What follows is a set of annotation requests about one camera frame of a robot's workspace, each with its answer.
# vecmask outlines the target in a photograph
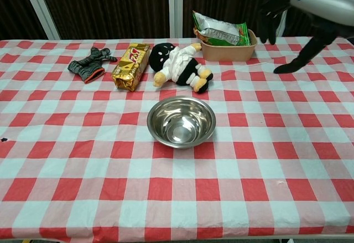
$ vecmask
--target tan plastic basket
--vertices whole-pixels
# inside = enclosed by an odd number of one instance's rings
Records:
[[[257,45],[257,38],[248,30],[251,37],[251,45],[248,46],[216,46],[201,42],[203,58],[208,61],[247,61],[251,58]]]

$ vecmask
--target doll hand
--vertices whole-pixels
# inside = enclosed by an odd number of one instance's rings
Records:
[[[166,82],[166,77],[163,73],[156,73],[154,76],[154,86],[161,87]]]
[[[200,43],[193,43],[191,44],[195,48],[195,50],[200,51],[201,50],[201,44]]]

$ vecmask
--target snack package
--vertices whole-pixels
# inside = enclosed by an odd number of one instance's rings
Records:
[[[209,45],[251,45],[246,23],[232,24],[193,11],[194,34]]]
[[[112,71],[117,88],[134,91],[147,66],[150,45],[132,43]]]

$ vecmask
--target robotic hand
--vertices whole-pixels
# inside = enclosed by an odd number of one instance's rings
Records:
[[[265,43],[275,44],[275,31],[281,14],[291,6],[309,15],[316,34],[300,51],[297,58],[274,69],[274,73],[294,73],[331,44],[337,37],[354,37],[354,0],[269,0],[261,6],[258,34]]]

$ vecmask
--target green snack bag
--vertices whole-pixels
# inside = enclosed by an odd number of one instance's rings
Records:
[[[232,24],[193,11],[194,33],[209,45],[251,45],[246,23]]]

